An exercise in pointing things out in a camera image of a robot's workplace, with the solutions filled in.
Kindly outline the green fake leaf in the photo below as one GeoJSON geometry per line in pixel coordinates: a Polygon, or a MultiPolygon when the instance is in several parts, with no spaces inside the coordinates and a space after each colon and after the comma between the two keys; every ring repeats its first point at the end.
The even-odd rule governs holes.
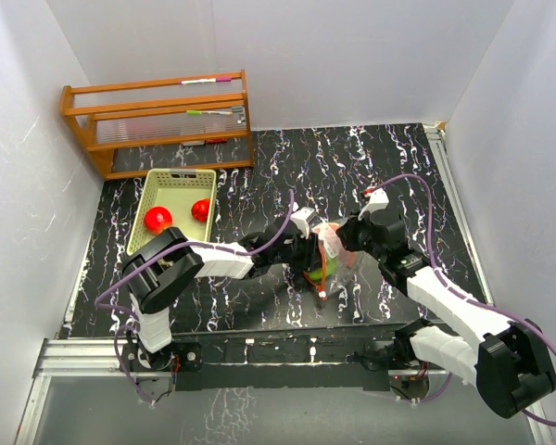
{"type": "Polygon", "coordinates": [[[322,266],[318,269],[312,270],[305,274],[305,276],[314,283],[320,283],[322,281],[322,276],[325,274],[326,277],[331,276],[335,273],[338,268],[338,261],[336,259],[329,259],[326,263],[326,271],[322,270],[322,266]]]}

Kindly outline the clear zip top bag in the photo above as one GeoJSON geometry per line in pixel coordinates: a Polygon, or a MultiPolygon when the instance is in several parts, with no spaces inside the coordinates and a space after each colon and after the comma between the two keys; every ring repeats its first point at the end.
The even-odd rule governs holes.
{"type": "Polygon", "coordinates": [[[336,234],[336,229],[342,224],[343,220],[319,222],[312,228],[312,232],[319,237],[322,270],[326,271],[326,263],[329,259],[338,261],[335,273],[329,277],[324,274],[320,283],[311,282],[305,276],[308,272],[304,272],[306,280],[315,288],[320,302],[325,302],[333,294],[344,289],[360,268],[363,253],[345,250],[336,234]]]}

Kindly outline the red fake wax apple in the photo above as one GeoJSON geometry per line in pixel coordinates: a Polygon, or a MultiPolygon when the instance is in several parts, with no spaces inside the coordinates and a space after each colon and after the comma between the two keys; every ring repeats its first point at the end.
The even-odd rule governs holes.
{"type": "Polygon", "coordinates": [[[192,217],[200,223],[205,223],[209,218],[210,204],[209,198],[196,201],[191,208],[192,217]]]}

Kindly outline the pale green plastic basket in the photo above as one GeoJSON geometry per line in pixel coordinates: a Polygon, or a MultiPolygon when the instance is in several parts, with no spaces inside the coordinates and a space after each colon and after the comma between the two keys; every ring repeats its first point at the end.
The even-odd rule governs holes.
{"type": "Polygon", "coordinates": [[[188,238],[210,240],[217,195],[217,173],[208,169],[152,169],[148,172],[143,192],[135,213],[133,227],[126,246],[126,254],[150,241],[154,235],[145,226],[145,215],[154,207],[171,213],[172,225],[188,238]],[[208,215],[197,221],[191,208],[202,199],[209,199],[208,215]]]}

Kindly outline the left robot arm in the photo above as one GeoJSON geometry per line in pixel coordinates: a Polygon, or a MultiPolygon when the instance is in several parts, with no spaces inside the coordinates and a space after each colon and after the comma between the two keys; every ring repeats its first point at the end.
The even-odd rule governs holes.
{"type": "Polygon", "coordinates": [[[134,253],[122,269],[122,282],[136,307],[141,359],[154,370],[171,363],[169,307],[196,279],[253,279],[274,264],[308,272],[321,262],[318,235],[304,235],[291,222],[282,233],[270,225],[237,242],[211,243],[208,248],[176,227],[163,231],[134,253]]]}

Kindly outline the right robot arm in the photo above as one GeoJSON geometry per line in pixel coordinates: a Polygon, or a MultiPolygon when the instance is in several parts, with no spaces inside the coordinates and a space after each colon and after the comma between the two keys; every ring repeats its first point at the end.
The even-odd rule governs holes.
{"type": "Polygon", "coordinates": [[[337,229],[344,249],[378,262],[383,278],[434,312],[452,332],[421,320],[396,334],[403,366],[431,362],[476,388],[495,414],[511,418],[556,390],[548,346],[534,324],[480,303],[448,281],[430,260],[410,248],[403,222],[350,217],[337,229]]]}

